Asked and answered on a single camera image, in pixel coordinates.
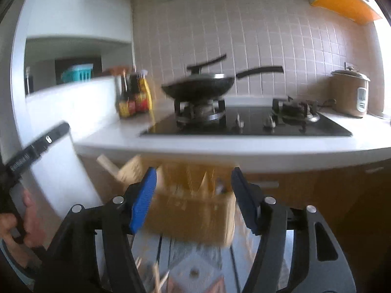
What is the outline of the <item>person's left hand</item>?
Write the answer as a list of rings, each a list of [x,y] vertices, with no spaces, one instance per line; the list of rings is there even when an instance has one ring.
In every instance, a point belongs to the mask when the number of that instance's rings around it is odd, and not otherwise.
[[[43,246],[45,240],[44,230],[41,228],[40,219],[37,216],[37,207],[28,190],[24,190],[22,201],[25,206],[23,229],[25,236],[23,243],[29,248]],[[5,241],[8,248],[20,248],[20,245],[11,235],[11,230],[17,226],[17,218],[12,213],[1,214],[1,239]]]

